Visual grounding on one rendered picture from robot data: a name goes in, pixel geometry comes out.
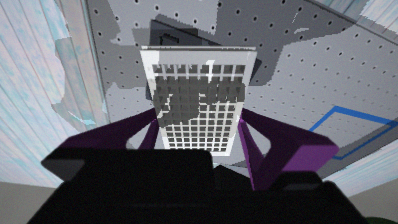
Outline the blue tape outline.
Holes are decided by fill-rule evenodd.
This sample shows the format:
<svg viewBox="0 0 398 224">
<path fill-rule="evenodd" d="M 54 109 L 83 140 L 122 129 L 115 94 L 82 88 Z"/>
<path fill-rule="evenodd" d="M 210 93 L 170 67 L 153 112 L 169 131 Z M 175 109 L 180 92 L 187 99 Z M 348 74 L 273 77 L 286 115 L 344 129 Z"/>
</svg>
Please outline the blue tape outline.
<svg viewBox="0 0 398 224">
<path fill-rule="evenodd" d="M 375 140 L 376 138 L 380 137 L 381 135 L 385 134 L 386 132 L 388 132 L 389 130 L 393 129 L 394 127 L 398 126 L 398 122 L 397 121 L 393 121 L 393 120 L 389 120 L 389 119 L 385 119 L 382 117 L 378 117 L 378 116 L 374 116 L 374 115 L 370 115 L 370 114 L 366 114 L 366 113 L 362 113 L 362 112 L 358 112 L 355 110 L 351 110 L 351 109 L 347 109 L 347 108 L 343 108 L 343 107 L 339 107 L 339 106 L 334 106 L 327 114 L 325 114 L 315 125 L 313 125 L 309 131 L 313 131 L 315 130 L 321 123 L 323 123 L 330 115 L 332 115 L 334 112 L 338 112 L 338 113 L 342 113 L 342 114 L 346 114 L 346 115 L 350 115 L 350 116 L 354 116 L 354 117 L 358 117 L 358 118 L 362 118 L 362 119 L 366 119 L 366 120 L 370 120 L 370 121 L 374 121 L 374 122 L 378 122 L 378 123 L 382 123 L 382 124 L 386 124 L 386 125 L 390 125 L 391 127 L 387 128 L 386 130 L 384 130 L 383 132 L 379 133 L 378 135 L 376 135 L 375 137 L 371 138 L 370 140 L 368 140 L 367 142 L 363 143 L 362 145 L 358 146 L 357 148 L 355 148 L 354 150 L 350 151 L 349 153 L 347 153 L 346 155 L 342 156 L 342 157 L 338 157 L 338 156 L 333 156 L 332 159 L 338 159 L 338 160 L 342 160 L 343 158 L 347 157 L 348 155 L 352 154 L 353 152 L 357 151 L 358 149 L 362 148 L 363 146 L 367 145 L 368 143 L 370 143 L 371 141 Z"/>
</svg>

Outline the white well plate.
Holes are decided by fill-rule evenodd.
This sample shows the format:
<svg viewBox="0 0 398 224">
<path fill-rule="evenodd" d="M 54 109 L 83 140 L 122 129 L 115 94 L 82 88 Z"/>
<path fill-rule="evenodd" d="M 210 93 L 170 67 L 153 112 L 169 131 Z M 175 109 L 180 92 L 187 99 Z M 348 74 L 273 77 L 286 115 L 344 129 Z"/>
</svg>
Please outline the white well plate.
<svg viewBox="0 0 398 224">
<path fill-rule="evenodd" d="M 204 149 L 212 156 L 230 156 L 257 55 L 255 48 L 142 46 L 165 149 Z"/>
</svg>

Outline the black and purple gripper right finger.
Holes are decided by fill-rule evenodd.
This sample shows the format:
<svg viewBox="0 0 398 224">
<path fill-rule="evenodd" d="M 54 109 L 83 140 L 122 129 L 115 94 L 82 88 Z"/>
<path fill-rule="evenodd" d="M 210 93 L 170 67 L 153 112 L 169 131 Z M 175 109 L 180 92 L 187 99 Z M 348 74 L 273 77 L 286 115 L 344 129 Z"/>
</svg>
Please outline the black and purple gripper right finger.
<svg viewBox="0 0 398 224">
<path fill-rule="evenodd" d="M 270 141 L 265 158 L 246 123 Z M 285 172 L 316 172 L 340 150 L 327 136 L 243 107 L 237 127 L 253 190 L 268 190 Z"/>
</svg>

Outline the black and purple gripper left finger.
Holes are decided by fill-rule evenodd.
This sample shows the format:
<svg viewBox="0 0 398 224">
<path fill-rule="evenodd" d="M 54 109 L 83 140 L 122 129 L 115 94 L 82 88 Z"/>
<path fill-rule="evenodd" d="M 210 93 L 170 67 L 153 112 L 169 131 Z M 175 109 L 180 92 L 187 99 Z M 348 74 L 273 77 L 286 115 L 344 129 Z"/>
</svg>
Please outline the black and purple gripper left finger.
<svg viewBox="0 0 398 224">
<path fill-rule="evenodd" d="M 154 149 L 159 132 L 155 107 L 140 114 L 70 136 L 57 148 L 127 149 L 127 141 L 149 123 L 151 124 L 138 149 Z"/>
</svg>

